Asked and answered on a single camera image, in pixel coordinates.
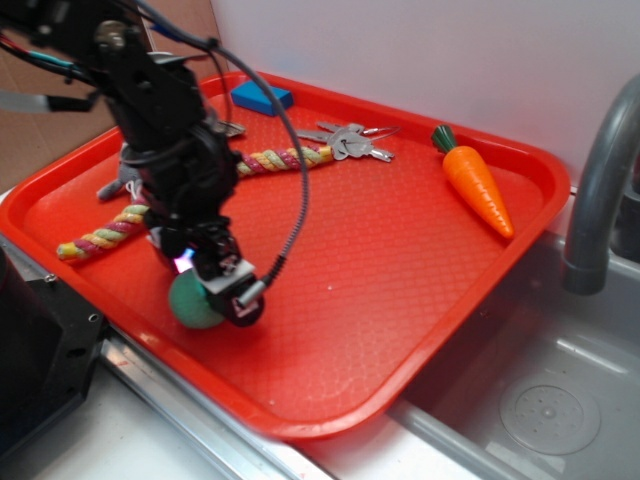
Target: white wall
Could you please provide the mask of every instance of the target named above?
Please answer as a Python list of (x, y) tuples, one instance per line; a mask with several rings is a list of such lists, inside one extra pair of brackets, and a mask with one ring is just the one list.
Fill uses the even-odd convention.
[(574, 184), (640, 73), (639, 0), (211, 1), (255, 69), (538, 146)]

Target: blue sponge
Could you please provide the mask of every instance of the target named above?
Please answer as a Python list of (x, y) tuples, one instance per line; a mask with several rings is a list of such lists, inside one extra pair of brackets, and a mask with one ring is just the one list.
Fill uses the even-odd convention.
[[(271, 88), (275, 96), (280, 100), (284, 108), (289, 108), (293, 105), (293, 96), (289, 90), (283, 88)], [(253, 81), (243, 83), (239, 87), (231, 90), (231, 99), (233, 103), (256, 112), (264, 113), (266, 115), (274, 116), (276, 110), (271, 104), (267, 96), (262, 93), (260, 87)]]

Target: green ball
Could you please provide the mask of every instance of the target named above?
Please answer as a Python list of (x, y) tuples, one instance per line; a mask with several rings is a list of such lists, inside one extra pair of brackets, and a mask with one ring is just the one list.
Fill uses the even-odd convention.
[(206, 291), (193, 269), (181, 273), (173, 281), (169, 305), (175, 317), (188, 328), (211, 328), (224, 321), (222, 315), (211, 309)]

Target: orange tray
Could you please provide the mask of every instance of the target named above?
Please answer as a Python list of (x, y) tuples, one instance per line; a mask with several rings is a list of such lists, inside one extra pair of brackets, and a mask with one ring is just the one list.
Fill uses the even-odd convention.
[[(249, 426), (285, 440), (347, 430), (382, 412), (464, 322), (563, 207), (561, 163), (529, 146), (454, 127), (490, 165), (515, 238), (502, 239), (450, 187), (430, 135), (440, 123), (266, 76), (293, 92), (296, 128), (319, 120), (397, 125), (376, 142), (390, 164), (363, 158), (311, 170), (309, 218), (250, 328), (181, 326), (168, 308), (172, 275), (138, 234), (116, 250), (64, 263), (56, 247), (110, 221), (126, 196), (99, 203), (113, 180), (121, 138), (112, 130), (19, 185), (0, 207), (0, 229), (71, 284), (130, 338)], [(245, 77), (231, 74), (229, 88)], [(203, 84), (225, 116), (218, 78)], [(245, 153), (286, 148), (280, 122), (242, 108), (232, 140)], [(224, 213), (258, 276), (271, 266), (299, 208), (300, 177), (241, 180)]]

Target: drain strainer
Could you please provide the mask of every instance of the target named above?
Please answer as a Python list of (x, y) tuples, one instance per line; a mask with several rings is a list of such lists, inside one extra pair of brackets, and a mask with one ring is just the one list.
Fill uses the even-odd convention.
[(554, 375), (534, 375), (502, 394), (500, 417), (521, 445), (548, 455), (566, 455), (589, 445), (600, 429), (591, 395)]

